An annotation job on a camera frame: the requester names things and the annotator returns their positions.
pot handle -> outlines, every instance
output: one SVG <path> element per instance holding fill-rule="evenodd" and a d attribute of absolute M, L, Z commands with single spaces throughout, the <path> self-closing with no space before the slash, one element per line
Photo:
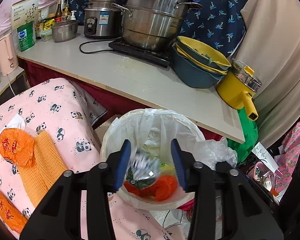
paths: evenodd
<path fill-rule="evenodd" d="M 118 8 L 120 8 L 121 10 L 123 10 L 123 11 L 128 11 L 129 12 L 129 17 L 131 18 L 132 17 L 132 11 L 130 11 L 130 9 L 128 9 L 128 8 L 125 8 L 125 7 L 123 7 L 123 6 L 121 6 L 121 5 L 119 5 L 119 4 L 116 4 L 116 3 L 111 3 L 111 5 L 113 5 L 114 7 L 118 7 Z"/>
<path fill-rule="evenodd" d="M 179 2 L 177 3 L 174 8 L 175 9 L 178 9 L 178 5 L 180 4 L 188 4 L 189 5 L 189 10 L 193 10 L 193 9 L 201 9 L 202 8 L 202 5 L 200 3 L 197 3 L 197 2 Z"/>
<path fill-rule="evenodd" d="M 247 113 L 248 119 L 250 119 L 251 121 L 257 120 L 258 119 L 258 113 L 257 113 L 256 107 L 254 106 L 254 104 L 252 102 L 251 93 L 246 92 L 246 91 L 242 91 L 241 92 L 241 100 L 243 102 L 244 109 Z"/>

green can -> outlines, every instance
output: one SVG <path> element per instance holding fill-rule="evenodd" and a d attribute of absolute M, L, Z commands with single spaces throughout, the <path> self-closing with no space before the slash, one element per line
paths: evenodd
<path fill-rule="evenodd" d="M 17 28 L 20 50 L 24 51 L 34 45 L 33 22 L 23 24 Z"/>

power cord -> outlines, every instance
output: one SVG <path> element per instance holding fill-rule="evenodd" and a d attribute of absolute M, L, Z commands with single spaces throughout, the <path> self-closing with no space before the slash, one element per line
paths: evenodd
<path fill-rule="evenodd" d="M 100 42 L 100 41 L 114 41 L 115 39 L 98 40 L 98 41 L 87 41 L 87 42 L 84 42 L 84 43 L 80 44 L 79 50 L 80 50 L 80 52 L 83 53 L 83 54 L 94 54 L 94 53 L 98 53 L 98 52 L 112 51 L 113 49 L 103 49 L 103 50 L 96 50 L 96 51 L 88 51 L 88 52 L 87 52 L 87 51 L 83 51 L 83 50 L 81 49 L 81 47 L 82 47 L 83 45 L 85 45 L 85 44 L 88 44 L 88 43 Z"/>
<path fill-rule="evenodd" d="M 8 78 L 8 74 L 7 74 L 7 79 L 8 79 L 9 86 L 10 86 L 10 88 L 11 88 L 11 91 L 12 91 L 13 95 L 16 96 L 16 94 L 14 93 L 14 91 L 13 91 L 13 89 L 12 89 L 12 87 L 11 87 L 10 80 L 9 80 L 9 78 Z"/>

white paper note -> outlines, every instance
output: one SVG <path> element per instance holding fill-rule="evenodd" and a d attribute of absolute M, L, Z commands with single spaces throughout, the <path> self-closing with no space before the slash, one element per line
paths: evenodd
<path fill-rule="evenodd" d="M 269 168 L 273 173 L 279 168 L 277 163 L 274 161 L 270 153 L 266 150 L 266 148 L 258 142 L 256 146 L 252 149 L 254 155 L 256 155 L 260 161 L 263 162 L 265 166 Z"/>

screw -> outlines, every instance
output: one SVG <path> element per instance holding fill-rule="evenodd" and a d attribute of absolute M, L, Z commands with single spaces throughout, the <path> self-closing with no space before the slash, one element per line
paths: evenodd
<path fill-rule="evenodd" d="M 239 175 L 239 172 L 238 172 L 237 170 L 235 170 L 235 169 L 231 169 L 231 170 L 229 171 L 229 173 L 230 173 L 230 175 L 232 175 L 232 176 L 238 176 L 238 175 Z"/>
<path fill-rule="evenodd" d="M 65 177 L 70 177 L 72 175 L 72 171 L 71 170 L 67 170 L 63 173 L 63 176 Z"/>
<path fill-rule="evenodd" d="M 195 163 L 193 164 L 193 166 L 194 166 L 195 168 L 197 168 L 197 169 L 201 169 L 201 168 L 203 168 L 203 163 L 201 163 L 201 162 L 195 162 Z"/>
<path fill-rule="evenodd" d="M 99 168 L 99 169 L 105 169 L 105 168 L 107 168 L 107 167 L 108 167 L 108 164 L 105 163 L 105 162 L 102 162 L 102 163 L 99 163 L 99 164 L 98 164 L 98 168 Z"/>

